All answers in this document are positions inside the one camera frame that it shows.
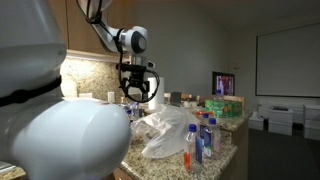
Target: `kitchen counter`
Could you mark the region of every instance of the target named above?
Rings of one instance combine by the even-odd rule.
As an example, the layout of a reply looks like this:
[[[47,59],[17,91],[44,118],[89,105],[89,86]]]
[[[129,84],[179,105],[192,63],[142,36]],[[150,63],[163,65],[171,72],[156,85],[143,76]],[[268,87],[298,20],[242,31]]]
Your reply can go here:
[[[144,179],[230,179],[230,174],[238,179],[247,177],[247,120],[250,114],[235,118],[219,118],[218,125],[222,132],[222,154],[218,160],[203,158],[203,170],[200,174],[189,174],[183,167],[183,152],[179,152],[163,159],[148,159],[142,156],[143,144],[132,144],[119,168],[133,180]],[[27,179],[21,168],[0,174],[0,179]]]
[[[248,120],[250,115],[250,113],[244,113],[239,117],[218,118],[217,123],[221,130],[235,132]]]
[[[132,145],[119,168],[133,180],[144,179],[219,179],[238,148],[231,144],[231,134],[222,132],[220,159],[203,158],[200,174],[189,174],[183,166],[183,151],[162,159],[148,159],[142,156],[143,144]]]

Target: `granite countertop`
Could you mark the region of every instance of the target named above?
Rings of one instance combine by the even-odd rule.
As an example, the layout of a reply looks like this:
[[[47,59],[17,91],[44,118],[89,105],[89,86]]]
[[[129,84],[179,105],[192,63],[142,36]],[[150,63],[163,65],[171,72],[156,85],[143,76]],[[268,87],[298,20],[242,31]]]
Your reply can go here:
[[[0,173],[1,180],[27,180],[26,173],[22,168],[13,167],[11,170]]]
[[[131,145],[125,159],[119,166],[133,180],[144,179],[219,179],[230,163],[238,147],[231,144],[231,133],[222,131],[222,149],[218,160],[203,157],[200,174],[190,174],[183,166],[183,151],[162,159],[149,159],[141,154],[143,144]]]
[[[231,133],[241,127],[248,119],[249,113],[234,118],[219,118],[222,130],[222,149],[218,160],[203,158],[203,170],[200,174],[189,174],[183,166],[183,151],[163,159],[148,159],[142,156],[142,143],[132,144],[125,159],[119,166],[133,180],[144,179],[219,179],[223,170],[236,154],[238,147],[233,145]],[[13,170],[0,174],[1,180],[25,180],[25,172],[15,167]]]
[[[237,131],[242,124],[248,120],[251,113],[244,113],[242,116],[232,118],[218,118],[217,123],[222,130]]]

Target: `white wall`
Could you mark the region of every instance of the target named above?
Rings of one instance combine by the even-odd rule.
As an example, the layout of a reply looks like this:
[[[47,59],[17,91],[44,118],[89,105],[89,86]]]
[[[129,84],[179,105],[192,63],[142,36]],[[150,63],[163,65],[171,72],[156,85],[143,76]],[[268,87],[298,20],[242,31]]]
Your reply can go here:
[[[212,71],[227,71],[225,31],[189,2],[136,5],[138,25],[149,33],[145,55],[165,78],[165,92],[210,95]]]
[[[229,72],[235,73],[236,75],[235,92],[237,96],[246,98],[246,109],[257,110],[257,105],[260,101],[279,104],[320,104],[320,100],[317,98],[255,96],[256,36],[282,29],[299,27],[314,22],[320,21],[318,18],[315,18],[314,20],[291,19],[286,22],[268,23],[267,26],[259,27],[259,29],[251,28],[250,30],[229,34]],[[240,69],[234,70],[232,68],[234,64],[239,66]]]

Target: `backsplash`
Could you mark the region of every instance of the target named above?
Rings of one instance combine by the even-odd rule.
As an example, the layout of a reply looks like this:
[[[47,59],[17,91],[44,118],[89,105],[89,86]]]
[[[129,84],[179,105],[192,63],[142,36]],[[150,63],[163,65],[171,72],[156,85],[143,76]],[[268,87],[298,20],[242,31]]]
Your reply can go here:
[[[93,98],[107,101],[108,92],[115,92],[115,100],[119,102],[123,94],[119,89],[116,63],[67,57],[60,74],[64,84],[68,88],[74,87],[74,92],[78,95],[92,93]]]

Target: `white robot body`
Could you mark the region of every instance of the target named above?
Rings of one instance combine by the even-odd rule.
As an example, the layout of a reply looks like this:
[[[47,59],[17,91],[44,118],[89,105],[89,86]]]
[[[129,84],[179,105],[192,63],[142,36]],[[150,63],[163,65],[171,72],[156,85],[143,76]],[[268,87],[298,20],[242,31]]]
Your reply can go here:
[[[30,179],[100,179],[121,163],[130,136],[117,105],[53,100],[17,116],[8,147]]]
[[[59,78],[66,47],[46,0],[3,1],[0,17],[1,102]],[[64,100],[59,86],[0,107],[0,160],[30,180],[100,179],[121,163],[130,137],[123,109]]]

